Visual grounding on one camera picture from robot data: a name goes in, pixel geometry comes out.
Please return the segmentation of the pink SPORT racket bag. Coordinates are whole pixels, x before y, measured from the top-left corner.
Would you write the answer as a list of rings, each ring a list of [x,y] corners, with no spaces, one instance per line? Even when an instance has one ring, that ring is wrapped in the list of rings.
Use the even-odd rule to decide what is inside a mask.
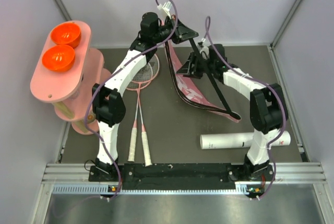
[[[162,25],[168,28],[169,31],[172,30],[171,27],[171,19],[166,18]],[[176,89],[177,94],[179,97],[186,102],[187,104],[196,107],[198,109],[203,109],[209,112],[212,112],[217,115],[225,116],[228,119],[232,120],[233,122],[239,122],[241,117],[239,114],[233,112],[229,107],[225,97],[223,96],[222,92],[220,91],[216,81],[214,80],[214,75],[218,72],[214,71],[210,65],[208,65],[209,60],[199,56],[199,50],[195,44],[194,39],[188,40],[192,45],[193,51],[195,54],[200,58],[200,61],[204,64],[206,74],[209,77],[211,84],[215,92],[217,93],[218,97],[220,98],[223,108],[216,107],[215,105],[211,104],[204,95],[200,92],[200,90],[195,86],[192,78],[183,77],[182,75],[178,75],[176,72],[182,67],[181,61],[178,59],[174,48],[172,47],[172,40],[169,39],[165,44],[165,55],[169,65],[170,74],[172,77],[172,81],[174,87]]]

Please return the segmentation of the white shuttlecock tube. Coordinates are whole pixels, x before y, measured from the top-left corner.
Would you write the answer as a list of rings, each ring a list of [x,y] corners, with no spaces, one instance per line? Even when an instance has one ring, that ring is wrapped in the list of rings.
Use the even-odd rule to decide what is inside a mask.
[[[200,136],[200,147],[206,149],[248,148],[252,144],[254,132],[207,134]],[[291,142],[289,132],[284,131],[282,136],[272,146],[288,146]]]

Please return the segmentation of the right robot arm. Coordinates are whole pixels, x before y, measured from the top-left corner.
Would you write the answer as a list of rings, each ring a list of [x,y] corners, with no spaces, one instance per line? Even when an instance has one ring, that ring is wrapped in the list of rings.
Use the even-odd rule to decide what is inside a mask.
[[[228,63],[222,44],[205,46],[192,43],[193,51],[177,71],[188,78],[207,74],[213,86],[217,81],[233,88],[249,101],[250,122],[254,128],[252,144],[244,158],[244,175],[255,180],[269,168],[272,144],[283,135],[288,110],[279,84],[255,79],[238,66]]]

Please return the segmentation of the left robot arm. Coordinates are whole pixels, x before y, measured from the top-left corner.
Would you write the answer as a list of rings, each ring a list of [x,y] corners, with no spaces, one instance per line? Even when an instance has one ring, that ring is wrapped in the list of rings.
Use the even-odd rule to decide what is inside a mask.
[[[140,31],[123,61],[107,81],[93,86],[92,109],[98,121],[100,139],[96,167],[106,180],[110,181],[118,176],[117,132],[126,113],[123,93],[127,86],[151,60],[158,46],[169,40],[180,44],[198,36],[198,32],[184,25],[175,16],[167,17],[161,22],[156,13],[147,12],[142,16]]]

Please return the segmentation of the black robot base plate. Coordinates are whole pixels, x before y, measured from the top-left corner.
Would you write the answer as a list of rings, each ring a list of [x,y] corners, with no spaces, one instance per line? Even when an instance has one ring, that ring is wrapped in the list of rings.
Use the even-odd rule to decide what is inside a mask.
[[[243,164],[230,163],[141,163],[119,166],[122,189],[210,190],[232,189],[235,182],[269,182],[272,166],[257,175],[246,172]]]

